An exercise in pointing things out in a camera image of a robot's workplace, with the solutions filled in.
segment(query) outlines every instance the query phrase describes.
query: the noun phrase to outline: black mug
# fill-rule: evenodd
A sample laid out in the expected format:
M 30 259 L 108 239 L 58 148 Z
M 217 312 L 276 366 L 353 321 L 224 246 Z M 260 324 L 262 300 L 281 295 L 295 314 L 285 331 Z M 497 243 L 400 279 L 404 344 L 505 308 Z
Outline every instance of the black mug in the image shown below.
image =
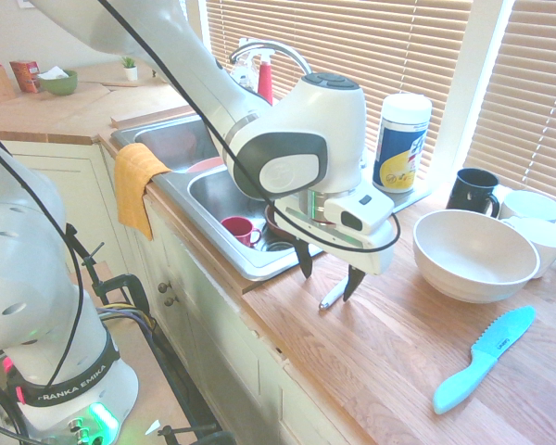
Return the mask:
M 496 218 L 499 215 L 500 204 L 492 192 L 498 184 L 499 179 L 486 170 L 459 170 L 451 190 L 447 209 L 486 213 L 489 205 L 492 205 L 490 216 Z

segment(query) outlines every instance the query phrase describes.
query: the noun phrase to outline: white cabinet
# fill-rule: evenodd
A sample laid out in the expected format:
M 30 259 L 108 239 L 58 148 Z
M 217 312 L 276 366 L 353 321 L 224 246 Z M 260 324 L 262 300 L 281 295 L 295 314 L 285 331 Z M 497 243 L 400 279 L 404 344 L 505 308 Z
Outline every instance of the white cabinet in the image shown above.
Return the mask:
M 67 222 L 76 227 L 76 236 L 89 252 L 105 242 L 95 259 L 106 261 L 114 275 L 127 273 L 115 227 L 115 195 L 100 146 L 12 141 L 4 144 L 25 166 L 45 174 L 56 184 L 66 207 Z M 70 258 L 67 264 L 72 272 Z
M 161 308 L 167 315 L 159 322 L 223 428 L 234 432 L 241 445 L 349 444 L 284 370 L 288 360 L 260 337 L 259 328 L 148 200 L 146 210 L 154 236 L 152 242 L 141 243 L 147 269 L 167 267 L 166 273 L 158 271 L 158 279 L 169 279 L 180 301 Z M 171 308 L 186 312 L 191 336 Z

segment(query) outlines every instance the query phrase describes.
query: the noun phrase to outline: blue label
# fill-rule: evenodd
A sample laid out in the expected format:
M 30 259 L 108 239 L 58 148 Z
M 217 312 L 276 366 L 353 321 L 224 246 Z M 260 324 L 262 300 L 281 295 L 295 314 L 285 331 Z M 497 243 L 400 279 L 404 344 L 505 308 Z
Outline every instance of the blue label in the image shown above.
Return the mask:
M 420 162 L 427 128 L 402 132 L 384 128 L 379 134 L 373 182 L 385 188 L 411 188 Z

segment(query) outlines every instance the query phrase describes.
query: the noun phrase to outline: green bowl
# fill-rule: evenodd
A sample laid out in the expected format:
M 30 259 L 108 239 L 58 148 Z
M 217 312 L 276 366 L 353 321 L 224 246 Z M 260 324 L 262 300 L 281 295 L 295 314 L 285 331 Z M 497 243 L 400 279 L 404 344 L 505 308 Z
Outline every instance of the green bowl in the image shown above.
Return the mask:
M 76 71 L 64 70 L 64 72 L 69 77 L 51 80 L 39 78 L 39 84 L 52 95 L 71 95 L 78 86 L 78 76 Z

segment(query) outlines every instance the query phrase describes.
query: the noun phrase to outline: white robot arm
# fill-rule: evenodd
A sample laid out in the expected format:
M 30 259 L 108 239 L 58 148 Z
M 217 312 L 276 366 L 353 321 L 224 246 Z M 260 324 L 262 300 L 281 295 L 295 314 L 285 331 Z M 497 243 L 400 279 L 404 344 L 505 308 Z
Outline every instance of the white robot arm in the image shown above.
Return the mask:
M 278 225 L 301 240 L 301 266 L 310 266 L 306 243 L 348 262 L 353 281 L 391 262 L 394 205 L 361 176 L 366 108 L 357 84 L 308 74 L 272 107 L 221 67 L 176 0 L 32 2 L 92 48 L 139 57 L 166 77 L 208 126 L 236 185 L 275 201 Z
M 177 0 L 32 3 L 92 48 L 139 57 L 166 77 L 208 126 L 237 186 L 273 204 L 278 224 L 297 237 L 306 275 L 307 243 L 350 264 L 345 296 L 365 273 L 389 265 L 396 238 L 386 219 L 393 202 L 360 174 L 366 110 L 354 82 L 307 74 L 272 107 L 218 64 L 192 33 Z M 0 159 L 63 227 L 56 189 L 2 148 Z M 74 310 L 79 291 L 68 280 L 63 255 L 63 243 L 44 213 L 0 164 L 0 350 L 19 373 L 17 405 L 32 438 L 109 445 L 135 402 L 137 379 L 86 294 L 82 311 Z M 75 324 L 68 358 L 46 393 L 42 388 Z M 33 399 L 23 401 L 23 394 Z M 89 437 L 87 431 L 106 434 Z M 0 445 L 16 443 L 0 436 Z

